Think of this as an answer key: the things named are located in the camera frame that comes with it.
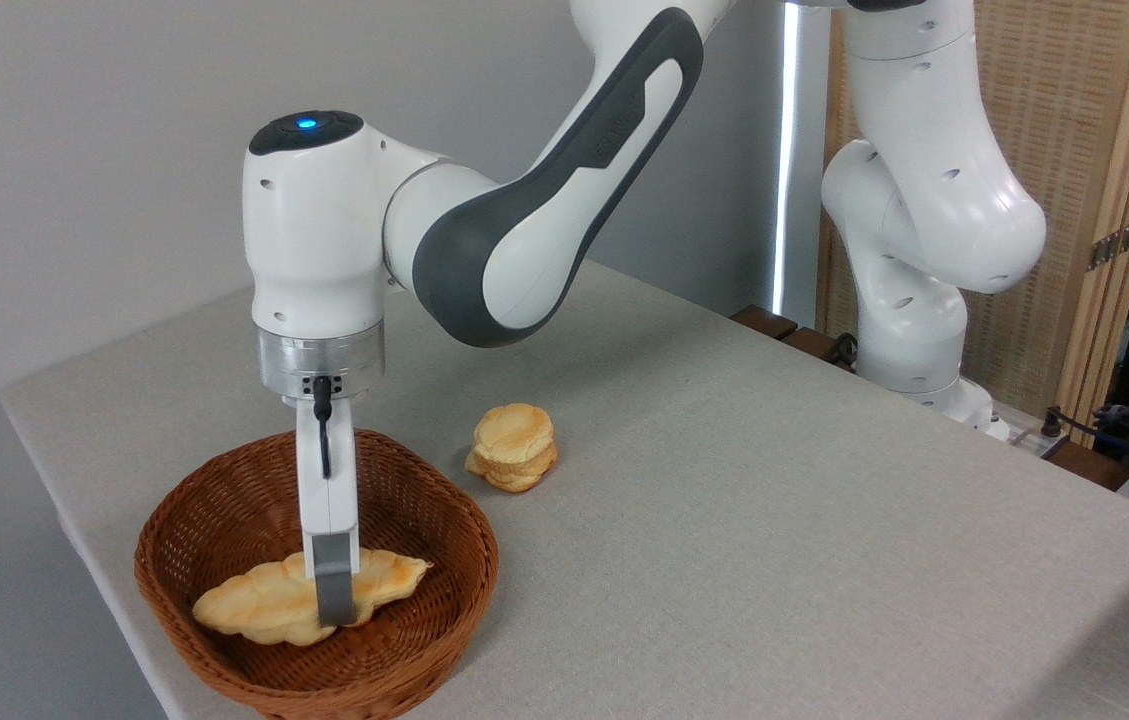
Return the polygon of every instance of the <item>bread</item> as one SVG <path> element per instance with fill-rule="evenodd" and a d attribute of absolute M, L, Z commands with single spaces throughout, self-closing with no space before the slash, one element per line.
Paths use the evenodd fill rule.
<path fill-rule="evenodd" d="M 465 468 L 495 488 L 519 493 L 536 486 L 558 459 L 550 415 L 514 402 L 487 411 L 476 424 Z"/>
<path fill-rule="evenodd" d="M 359 573 L 352 578 L 355 623 L 368 623 L 387 602 L 403 600 L 422 582 L 430 562 L 386 550 L 359 550 Z M 307 578 L 305 555 L 263 562 L 227 579 L 195 602 L 192 614 L 217 632 L 243 634 L 259 644 L 314 644 L 334 633 L 320 624 L 316 583 Z"/>

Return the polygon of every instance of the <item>black cable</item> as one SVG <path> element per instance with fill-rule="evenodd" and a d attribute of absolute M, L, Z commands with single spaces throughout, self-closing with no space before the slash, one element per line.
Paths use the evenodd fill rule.
<path fill-rule="evenodd" d="M 1120 445 L 1120 446 L 1127 447 L 1128 450 L 1129 450 L 1129 442 L 1126 441 L 1126 439 L 1117 438 L 1117 437 L 1113 437 L 1113 436 L 1108 436 L 1108 433 L 1100 432 L 1099 430 L 1095 430 L 1093 428 L 1089 428 L 1088 425 L 1085 425 L 1084 423 L 1080 423 L 1079 420 L 1067 418 L 1067 415 L 1062 414 L 1061 407 L 1058 407 L 1057 405 L 1053 405 L 1052 407 L 1049 407 L 1048 411 L 1049 411 L 1049 413 L 1052 413 L 1053 415 L 1057 415 L 1057 419 L 1062 420 L 1064 423 L 1066 423 L 1067 425 L 1071 425 L 1071 428 L 1080 430 L 1082 433 L 1085 433 L 1085 434 L 1088 434 L 1088 436 L 1093 436 L 1093 437 L 1095 437 L 1097 439 L 1103 439 L 1103 441 L 1108 441 L 1108 442 L 1110 442 L 1112 445 Z"/>

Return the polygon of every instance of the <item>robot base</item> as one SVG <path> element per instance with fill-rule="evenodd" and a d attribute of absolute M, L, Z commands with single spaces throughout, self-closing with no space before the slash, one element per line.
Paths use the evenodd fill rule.
<path fill-rule="evenodd" d="M 943 415 L 972 429 L 981 430 L 995 439 L 1008 441 L 1008 425 L 995 415 L 995 405 L 990 393 L 974 381 L 960 378 L 939 390 L 903 392 L 899 395 L 919 402 L 926 407 L 933 407 Z"/>

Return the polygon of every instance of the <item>wooden block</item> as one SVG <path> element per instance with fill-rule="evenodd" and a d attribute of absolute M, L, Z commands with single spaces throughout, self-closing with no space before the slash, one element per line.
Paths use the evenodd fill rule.
<path fill-rule="evenodd" d="M 1076 442 L 1062 442 L 1048 459 L 1058 468 L 1068 469 L 1091 483 L 1117 491 L 1129 478 L 1129 468 L 1120 462 L 1099 455 Z"/>
<path fill-rule="evenodd" d="M 796 348 L 808 355 L 814 355 L 819 360 L 832 361 L 835 359 L 835 341 L 830 336 L 824 336 L 816 331 L 799 328 L 782 339 L 784 343 Z"/>
<path fill-rule="evenodd" d="M 782 340 L 796 332 L 800 326 L 793 321 L 784 318 L 782 315 L 773 315 L 769 310 L 765 310 L 764 307 L 756 305 L 743 307 L 738 313 L 734 313 L 729 319 L 734 323 L 746 325 L 752 331 L 765 334 L 765 336 L 773 340 Z"/>

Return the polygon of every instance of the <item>white wall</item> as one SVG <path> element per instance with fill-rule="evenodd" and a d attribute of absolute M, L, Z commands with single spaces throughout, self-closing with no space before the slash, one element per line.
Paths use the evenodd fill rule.
<path fill-rule="evenodd" d="M 595 258 L 765 304 L 778 15 L 725 19 Z M 240 157 L 268 120 L 357 111 L 509 179 L 589 71 L 564 0 L 0 1 L 0 389 L 248 283 Z M 0 413 L 0 717 L 160 714 Z"/>

